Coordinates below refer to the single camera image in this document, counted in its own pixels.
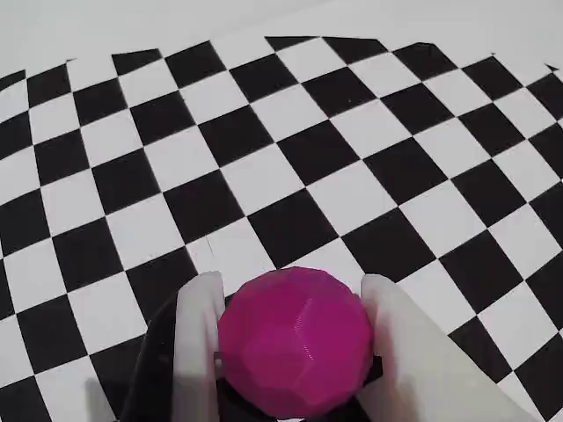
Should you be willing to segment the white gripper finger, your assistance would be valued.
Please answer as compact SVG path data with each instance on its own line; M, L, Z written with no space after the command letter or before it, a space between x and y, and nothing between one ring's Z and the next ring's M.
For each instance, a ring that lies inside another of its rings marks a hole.
M500 421L501 392L413 299L382 275L362 278L381 378L360 394L373 421Z
M174 421L218 421L215 353L217 323L225 310L223 279L202 273L177 296L172 376Z

